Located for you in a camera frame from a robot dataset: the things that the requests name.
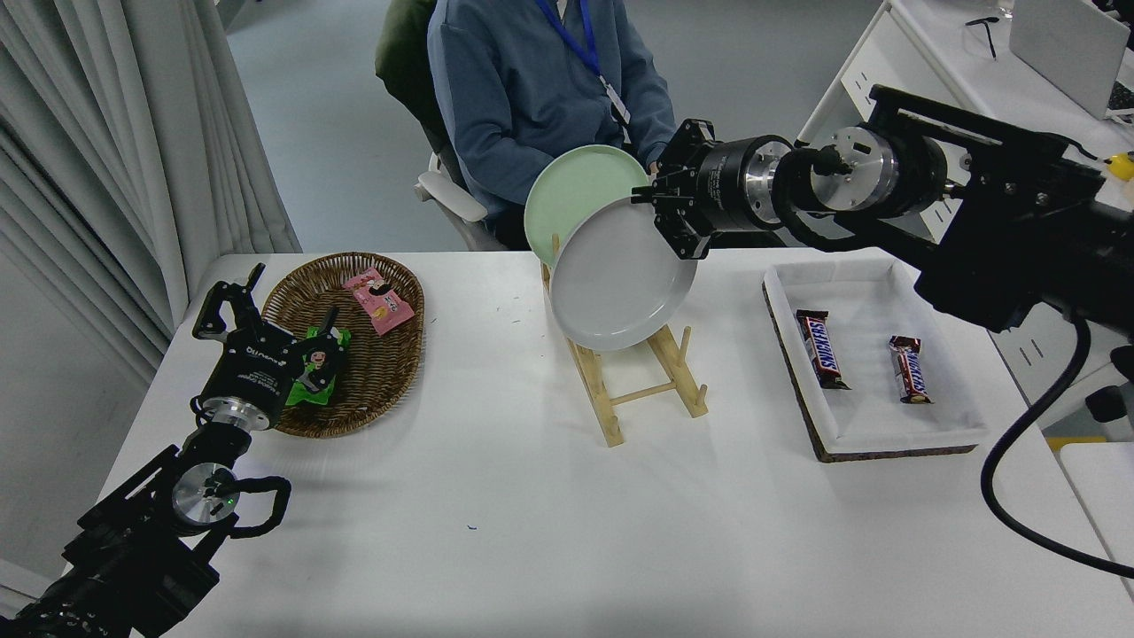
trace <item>snack package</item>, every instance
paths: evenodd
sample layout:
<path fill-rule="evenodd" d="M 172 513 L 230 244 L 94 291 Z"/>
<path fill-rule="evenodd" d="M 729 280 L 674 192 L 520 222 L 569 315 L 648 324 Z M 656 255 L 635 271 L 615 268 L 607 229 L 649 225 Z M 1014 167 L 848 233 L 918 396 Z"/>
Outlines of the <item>snack package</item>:
<path fill-rule="evenodd" d="M 835 349 L 831 348 L 831 340 L 827 334 L 826 309 L 798 309 L 795 313 L 796 321 L 799 322 L 799 332 L 803 334 L 803 343 L 807 347 L 807 357 L 811 358 L 811 367 L 819 380 L 819 388 L 826 390 L 850 390 L 850 386 L 843 382 L 843 373 L 839 372 L 839 364 L 835 359 Z"/>
<path fill-rule="evenodd" d="M 374 267 L 352 277 L 342 287 L 350 290 L 355 300 L 366 311 L 379 337 L 405 324 L 414 315 L 414 308 L 398 296 Z"/>
<path fill-rule="evenodd" d="M 319 334 L 319 329 L 307 329 L 306 339 L 310 340 L 311 338 L 314 338 L 318 334 Z M 344 349 L 350 347 L 350 331 L 346 329 L 342 329 L 341 331 L 339 331 L 338 329 L 332 329 L 331 334 L 336 337 L 339 346 L 341 346 Z M 311 384 L 311 382 L 308 381 L 308 376 L 313 372 L 322 368 L 323 365 L 327 363 L 328 358 L 332 356 L 335 356 L 333 352 L 328 355 L 327 352 L 316 350 L 315 352 L 312 352 L 308 357 L 304 358 L 303 375 L 301 375 L 299 378 L 296 380 L 295 383 L 291 385 L 291 392 L 288 394 L 287 398 L 287 406 L 296 406 L 298 403 L 304 403 L 304 402 L 314 403 L 316 406 L 327 406 L 327 403 L 331 400 L 331 394 L 335 392 L 335 381 L 338 377 L 337 376 L 331 377 L 331 381 L 329 384 L 327 384 L 327 388 L 320 390 L 319 386 Z"/>
<path fill-rule="evenodd" d="M 894 335 L 890 338 L 890 359 L 894 363 L 894 378 L 898 383 L 898 399 L 902 403 L 933 403 L 925 392 L 925 378 L 921 373 L 921 340 Z"/>

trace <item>blue jacket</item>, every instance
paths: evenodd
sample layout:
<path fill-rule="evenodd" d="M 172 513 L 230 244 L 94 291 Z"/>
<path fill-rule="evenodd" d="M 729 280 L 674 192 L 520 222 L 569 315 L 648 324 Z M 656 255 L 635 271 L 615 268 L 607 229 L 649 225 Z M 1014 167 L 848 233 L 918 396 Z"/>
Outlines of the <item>blue jacket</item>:
<path fill-rule="evenodd" d="M 548 0 L 555 10 L 555 0 Z M 623 0 L 589 0 L 602 74 L 631 112 L 643 167 L 676 127 L 666 80 L 653 67 Z M 584 49 L 582 9 L 564 24 Z M 610 100 L 535 0 L 440 0 L 429 28 L 441 116 L 472 194 L 490 216 L 523 204 L 552 159 L 585 144 L 620 146 Z"/>

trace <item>laptop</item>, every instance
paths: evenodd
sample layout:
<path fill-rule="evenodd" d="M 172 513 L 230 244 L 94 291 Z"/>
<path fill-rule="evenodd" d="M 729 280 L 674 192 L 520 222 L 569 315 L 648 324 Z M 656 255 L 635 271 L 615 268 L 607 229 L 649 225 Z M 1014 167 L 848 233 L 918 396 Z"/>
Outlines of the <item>laptop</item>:
<path fill-rule="evenodd" d="M 1118 82 L 1129 35 L 1086 0 L 1016 0 L 1008 49 L 1089 113 L 1107 119 L 1134 114 L 1134 91 Z"/>

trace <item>white table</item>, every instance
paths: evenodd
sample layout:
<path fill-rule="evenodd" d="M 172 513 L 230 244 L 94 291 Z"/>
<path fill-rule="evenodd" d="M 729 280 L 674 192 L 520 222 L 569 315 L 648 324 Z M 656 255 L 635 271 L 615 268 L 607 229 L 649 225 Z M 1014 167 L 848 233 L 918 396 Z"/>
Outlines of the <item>white table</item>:
<path fill-rule="evenodd" d="M 1110 560 L 1134 564 L 1134 443 L 1065 445 L 1059 462 Z M 1134 596 L 1134 581 L 1123 582 Z"/>
<path fill-rule="evenodd" d="M 314 256 L 227 256 L 205 282 L 243 280 L 263 260 L 262 303 Z M 531 253 L 390 256 L 426 295 L 417 383 L 349 436 L 253 437 L 237 474 L 289 478 L 287 517 L 265 537 L 220 550 L 220 585 L 170 636 L 1134 629 L 1120 579 L 1033 546 L 985 510 L 978 475 L 988 444 L 955 457 L 815 460 L 760 280 L 770 263 L 829 255 L 714 250 L 671 323 L 694 329 L 688 363 L 709 385 L 709 415 L 688 419 L 672 393 L 621 406 L 626 443 L 615 449 L 603 444 Z M 987 333 L 945 316 L 941 330 L 1001 432 L 1023 403 Z M 181 326 L 107 491 L 189 434 L 186 403 L 218 356 L 217 343 Z M 998 476 L 1021 520 L 1102 552 L 1038 433 Z M 247 499 L 239 513 L 251 525 L 266 509 Z"/>
<path fill-rule="evenodd" d="M 885 84 L 1032 130 L 1066 135 L 1100 158 L 1134 148 L 1134 128 L 1095 119 L 1012 52 L 1010 20 L 990 25 L 997 50 L 997 58 L 992 58 L 984 28 L 965 26 L 973 18 L 996 15 L 991 5 L 967 0 L 882 2 L 799 138 L 822 142 L 812 137 L 827 124 L 843 95 L 868 117 L 873 109 L 871 86 Z M 1124 78 L 1134 77 L 1134 66 L 1124 67 L 1123 73 Z M 946 146 L 945 152 L 949 177 L 967 181 L 968 173 L 959 168 L 959 148 Z M 1066 156 L 1103 168 L 1074 150 Z M 1122 194 L 1123 182 L 1107 171 L 1103 175 L 1107 184 L 1099 201 L 1129 209 L 1131 202 Z M 956 209 L 955 202 L 938 202 L 922 213 L 934 239 L 943 236 Z M 1074 335 L 1058 312 L 1040 305 L 1021 327 L 993 339 L 1021 392 L 1034 402 L 1063 373 L 1075 349 Z M 1077 383 L 1040 419 L 1041 427 L 1081 409 L 1083 400 L 1098 389 L 1126 382 L 1109 359 L 1110 351 L 1125 340 L 1101 327 L 1093 330 L 1093 340 Z"/>

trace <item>white tray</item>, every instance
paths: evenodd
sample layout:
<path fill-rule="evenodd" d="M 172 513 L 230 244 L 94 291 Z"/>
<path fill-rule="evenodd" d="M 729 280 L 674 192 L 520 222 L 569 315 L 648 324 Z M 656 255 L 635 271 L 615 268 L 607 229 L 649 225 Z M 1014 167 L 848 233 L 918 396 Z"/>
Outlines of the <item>white tray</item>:
<path fill-rule="evenodd" d="M 815 456 L 824 462 L 954 454 L 972 450 L 987 424 L 965 385 L 933 308 L 892 258 L 779 264 L 764 274 L 764 295 L 793 376 Z M 843 380 L 852 390 L 823 390 L 811 367 L 796 309 L 826 309 Z M 921 364 L 932 405 L 899 401 L 888 342 L 922 340 Z"/>

